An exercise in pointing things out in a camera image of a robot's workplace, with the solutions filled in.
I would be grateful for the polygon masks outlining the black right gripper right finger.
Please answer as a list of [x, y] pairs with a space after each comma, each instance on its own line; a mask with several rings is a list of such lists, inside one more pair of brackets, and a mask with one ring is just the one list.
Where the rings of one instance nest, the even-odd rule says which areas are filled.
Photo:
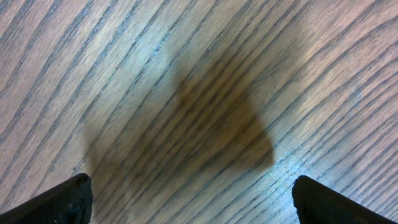
[[300, 223], [394, 224], [306, 175], [295, 180], [292, 198]]

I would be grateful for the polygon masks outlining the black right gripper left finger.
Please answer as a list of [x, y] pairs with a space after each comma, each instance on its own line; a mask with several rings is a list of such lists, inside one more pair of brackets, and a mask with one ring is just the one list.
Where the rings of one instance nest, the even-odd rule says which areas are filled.
[[86, 173], [1, 214], [1, 223], [79, 223], [91, 220], [93, 192]]

